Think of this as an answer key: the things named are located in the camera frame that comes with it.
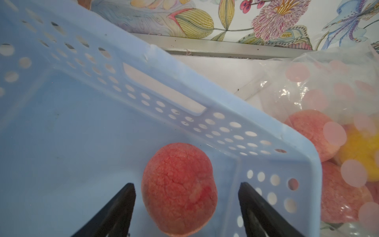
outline blue plastic basket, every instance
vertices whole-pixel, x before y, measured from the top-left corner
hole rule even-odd
[[[240,182],[319,235],[321,165],[302,135],[71,1],[0,0],[0,12],[0,236],[68,237],[128,182],[131,237],[165,236],[139,187],[175,142],[209,156],[218,189],[194,236],[246,236]]]

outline pink peach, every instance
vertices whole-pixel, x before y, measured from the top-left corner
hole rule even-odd
[[[366,187],[373,196],[374,202],[379,204],[379,181],[378,182],[367,182]]]
[[[330,144],[324,137],[324,126],[327,122],[333,122],[331,118],[317,110],[303,110],[293,113],[284,122],[292,127],[315,146],[321,162],[331,159],[340,146]]]
[[[328,223],[358,221],[360,207],[373,201],[370,191],[365,186],[356,188],[348,185],[339,166],[323,162],[322,167],[321,220]]]
[[[158,150],[144,170],[141,190],[147,212],[171,237],[198,232],[216,210],[211,161],[190,144],[173,143]]]

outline clear plastic bag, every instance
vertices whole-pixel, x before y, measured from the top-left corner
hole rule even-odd
[[[259,81],[241,90],[259,88],[262,110],[315,145],[323,167],[321,235],[379,236],[378,54],[360,43],[261,66]]]

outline yellow fruit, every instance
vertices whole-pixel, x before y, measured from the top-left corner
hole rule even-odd
[[[347,141],[341,146],[337,158],[343,163],[346,160],[357,160],[363,164],[368,173],[368,181],[379,181],[379,166],[375,163],[375,152],[379,151],[379,133],[370,136],[358,131],[354,125],[345,126]]]

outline floral wallpaper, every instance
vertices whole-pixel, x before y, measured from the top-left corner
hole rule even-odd
[[[132,33],[320,50],[369,40],[379,0],[78,0]]]

